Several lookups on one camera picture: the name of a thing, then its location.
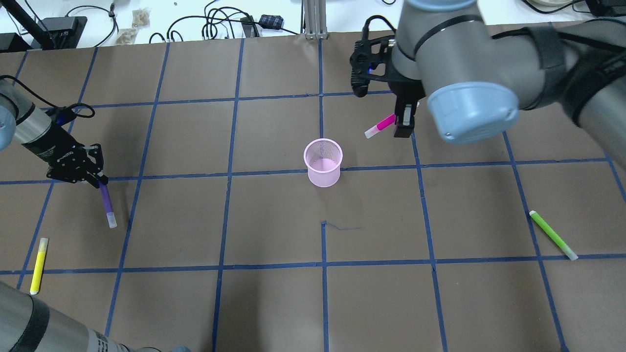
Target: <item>marker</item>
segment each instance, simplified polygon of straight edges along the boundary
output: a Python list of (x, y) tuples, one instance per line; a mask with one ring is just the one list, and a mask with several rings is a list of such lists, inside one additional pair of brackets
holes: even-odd
[(117, 221), (115, 220), (115, 213), (113, 212), (113, 204), (111, 203), (111, 196), (109, 196), (109, 188), (98, 181), (100, 185), (100, 195), (102, 196), (102, 203), (105, 205), (106, 219), (109, 222), (109, 229), (117, 227)]
[(543, 220), (538, 212), (531, 210), (528, 215), (530, 215), (530, 217), (533, 218), (537, 225), (539, 225), (539, 227), (541, 227), (541, 229), (544, 230), (546, 234), (548, 234), (548, 237), (550, 237), (554, 241), (554, 243), (557, 244), (561, 251), (563, 251), (563, 253), (565, 253), (565, 255), (570, 258), (571, 261), (575, 261), (576, 259), (578, 259), (576, 253), (574, 253), (574, 251), (565, 243), (565, 241), (561, 239), (561, 237), (550, 227), (550, 225), (548, 225), (548, 223)]
[(389, 127), (394, 122), (396, 122), (396, 114), (393, 113), (389, 115), (387, 118), (385, 118), (383, 121), (375, 124), (372, 128), (365, 131), (365, 137), (367, 139), (372, 138), (375, 134)]
[(41, 276), (43, 275), (43, 263), (46, 261), (46, 251), (48, 250), (48, 239), (41, 238), (39, 240), (39, 251), (37, 252), (37, 260), (35, 261), (35, 270), (33, 271), (33, 281), (31, 282), (31, 294), (39, 293), (41, 286)]

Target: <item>pink marker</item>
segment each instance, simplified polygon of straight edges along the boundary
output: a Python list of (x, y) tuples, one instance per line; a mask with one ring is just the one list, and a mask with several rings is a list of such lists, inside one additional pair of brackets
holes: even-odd
[(372, 138), (372, 136), (374, 136), (375, 134), (377, 134), (378, 132), (384, 130), (385, 128), (393, 125), (393, 123), (396, 122), (396, 114), (391, 114), (389, 115), (389, 117), (385, 118), (383, 121), (377, 123), (376, 125), (374, 125), (374, 127), (368, 129), (367, 131), (365, 131), (365, 137), (367, 139)]

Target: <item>plastic bag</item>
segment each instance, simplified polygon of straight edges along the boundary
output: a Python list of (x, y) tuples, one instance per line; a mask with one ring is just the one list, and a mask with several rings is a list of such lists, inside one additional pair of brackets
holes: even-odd
[(120, 35), (115, 40), (115, 44), (117, 45), (134, 44), (136, 37), (137, 37), (136, 28), (121, 29)]
[(150, 26), (150, 9), (133, 10), (133, 28)]

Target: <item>green marker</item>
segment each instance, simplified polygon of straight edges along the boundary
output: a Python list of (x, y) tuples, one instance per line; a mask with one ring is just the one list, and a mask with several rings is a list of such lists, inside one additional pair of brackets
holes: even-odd
[(578, 259), (578, 256), (574, 251), (561, 239), (561, 237), (548, 225), (548, 223), (543, 220), (543, 218), (539, 215), (538, 212), (531, 210), (528, 215), (543, 229), (546, 234), (557, 244), (557, 246), (565, 253), (566, 256), (570, 258), (571, 261), (575, 261)]

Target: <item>blue cap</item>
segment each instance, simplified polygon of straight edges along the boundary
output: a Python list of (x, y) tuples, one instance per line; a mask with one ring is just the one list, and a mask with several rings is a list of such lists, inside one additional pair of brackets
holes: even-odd
[(15, 134), (15, 116), (0, 105), (0, 150), (5, 149), (11, 143)]
[(453, 144), (493, 137), (512, 127), (520, 101), (509, 88), (490, 82), (463, 82), (436, 90), (428, 98), (439, 135)]
[(408, 0), (409, 4), (422, 11), (450, 12), (464, 9), (476, 2), (476, 0)]

